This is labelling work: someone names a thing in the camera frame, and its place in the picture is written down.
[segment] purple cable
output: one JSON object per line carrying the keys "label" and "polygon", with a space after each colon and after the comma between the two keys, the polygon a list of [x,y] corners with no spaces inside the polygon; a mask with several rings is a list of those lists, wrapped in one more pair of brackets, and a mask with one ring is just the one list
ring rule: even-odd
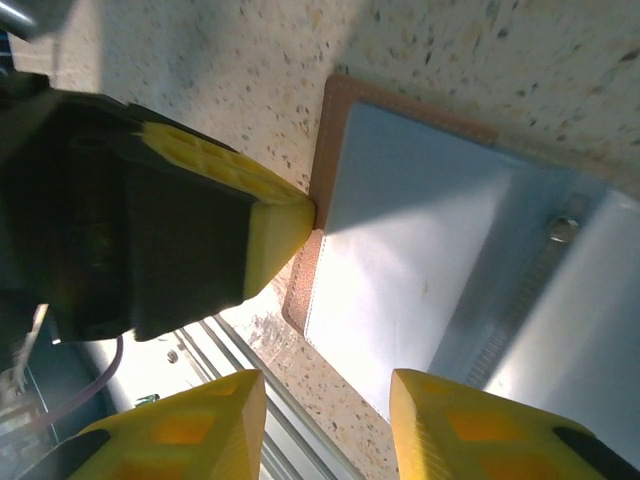
{"label": "purple cable", "polygon": [[102,374],[98,378],[96,378],[93,382],[84,387],[62,405],[43,415],[40,415],[26,425],[22,425],[21,427],[18,427],[0,436],[0,449],[11,445],[13,442],[26,435],[37,432],[38,430],[42,430],[52,423],[57,422],[59,419],[73,412],[76,408],[78,408],[80,405],[85,403],[96,393],[102,390],[102,388],[104,388],[107,382],[111,380],[113,375],[116,373],[116,370],[118,370],[120,362],[122,361],[123,351],[124,341],[122,340],[122,337],[118,337],[116,339],[116,354],[113,356],[111,364],[104,372],[102,372]]}

